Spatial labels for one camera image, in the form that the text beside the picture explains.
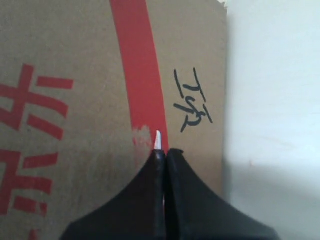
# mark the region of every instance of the cardboard box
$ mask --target cardboard box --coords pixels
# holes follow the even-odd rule
[[[216,0],[1,2],[0,239],[58,239],[153,147],[222,193],[226,10]]]

